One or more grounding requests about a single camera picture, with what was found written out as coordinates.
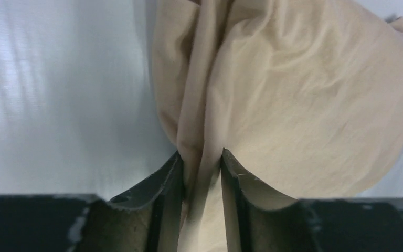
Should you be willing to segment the beige t shirt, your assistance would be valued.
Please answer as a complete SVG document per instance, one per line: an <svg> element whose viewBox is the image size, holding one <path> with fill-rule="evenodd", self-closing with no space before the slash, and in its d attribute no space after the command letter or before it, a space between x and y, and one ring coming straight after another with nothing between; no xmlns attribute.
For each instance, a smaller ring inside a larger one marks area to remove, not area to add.
<svg viewBox="0 0 403 252"><path fill-rule="evenodd" d="M283 197L403 197L403 18L355 1L158 1L160 122L184 162L178 251L226 251L222 151Z"/></svg>

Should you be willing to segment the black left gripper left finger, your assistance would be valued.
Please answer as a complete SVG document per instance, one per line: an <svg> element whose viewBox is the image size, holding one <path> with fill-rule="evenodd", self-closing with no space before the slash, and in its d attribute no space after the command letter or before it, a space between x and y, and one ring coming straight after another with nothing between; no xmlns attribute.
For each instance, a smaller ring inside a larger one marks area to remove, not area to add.
<svg viewBox="0 0 403 252"><path fill-rule="evenodd" d="M183 161L165 164L127 191L0 195L0 251L177 251Z"/></svg>

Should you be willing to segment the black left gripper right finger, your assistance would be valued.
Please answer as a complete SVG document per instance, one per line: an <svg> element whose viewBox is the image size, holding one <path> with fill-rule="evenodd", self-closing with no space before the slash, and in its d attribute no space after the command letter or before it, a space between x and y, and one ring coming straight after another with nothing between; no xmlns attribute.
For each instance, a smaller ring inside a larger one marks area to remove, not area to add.
<svg viewBox="0 0 403 252"><path fill-rule="evenodd" d="M403 251L403 198L293 199L220 159L228 251Z"/></svg>

